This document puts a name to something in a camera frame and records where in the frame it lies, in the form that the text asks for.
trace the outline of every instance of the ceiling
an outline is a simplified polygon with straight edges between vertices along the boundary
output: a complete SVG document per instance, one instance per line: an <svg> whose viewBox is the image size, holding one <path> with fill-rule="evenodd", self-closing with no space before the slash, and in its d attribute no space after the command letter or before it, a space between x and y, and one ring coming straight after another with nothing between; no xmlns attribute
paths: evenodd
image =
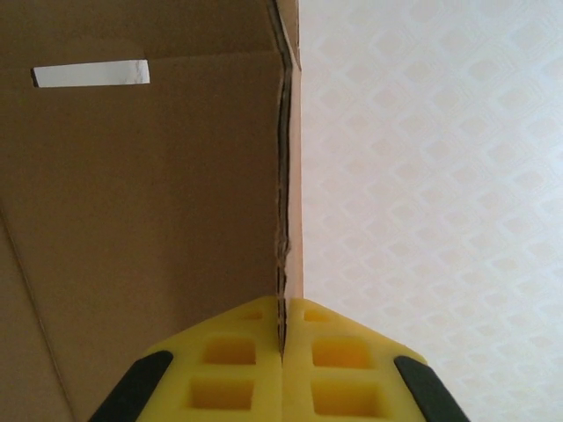
<svg viewBox="0 0 563 422"><path fill-rule="evenodd" d="M563 420L563 3L301 0L305 295Z"/></svg>

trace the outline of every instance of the patterned wallpaper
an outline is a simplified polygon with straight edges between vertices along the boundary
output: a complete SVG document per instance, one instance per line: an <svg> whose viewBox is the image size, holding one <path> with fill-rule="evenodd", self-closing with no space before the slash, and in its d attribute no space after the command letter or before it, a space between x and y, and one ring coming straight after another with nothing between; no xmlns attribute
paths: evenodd
<svg viewBox="0 0 563 422"><path fill-rule="evenodd" d="M563 420L563 1L301 0L305 295Z"/></svg>

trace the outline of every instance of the brown cardboard panel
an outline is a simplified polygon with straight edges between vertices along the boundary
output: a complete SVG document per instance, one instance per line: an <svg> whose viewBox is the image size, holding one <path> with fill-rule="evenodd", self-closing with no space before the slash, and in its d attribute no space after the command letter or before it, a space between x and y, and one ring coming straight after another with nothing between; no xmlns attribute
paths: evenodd
<svg viewBox="0 0 563 422"><path fill-rule="evenodd" d="M73 420L0 220L1 420Z"/></svg>
<svg viewBox="0 0 563 422"><path fill-rule="evenodd" d="M150 344L275 289L278 53L0 91L9 230L79 419Z"/></svg>
<svg viewBox="0 0 563 422"><path fill-rule="evenodd" d="M267 0L0 2L0 69L272 51Z"/></svg>

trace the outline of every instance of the cardboard flap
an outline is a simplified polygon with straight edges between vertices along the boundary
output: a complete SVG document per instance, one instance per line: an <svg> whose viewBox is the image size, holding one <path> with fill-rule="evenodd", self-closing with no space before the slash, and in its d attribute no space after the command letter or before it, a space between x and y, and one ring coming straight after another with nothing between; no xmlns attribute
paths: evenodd
<svg viewBox="0 0 563 422"><path fill-rule="evenodd" d="M301 68L299 56L299 3L297 0L277 0L280 17L285 26L288 44L291 47L296 64Z"/></svg>
<svg viewBox="0 0 563 422"><path fill-rule="evenodd" d="M264 0L0 3L0 69L271 51Z"/></svg>
<svg viewBox="0 0 563 422"><path fill-rule="evenodd" d="M279 55L151 74L0 90L0 197L80 420L141 350L275 289Z"/></svg>

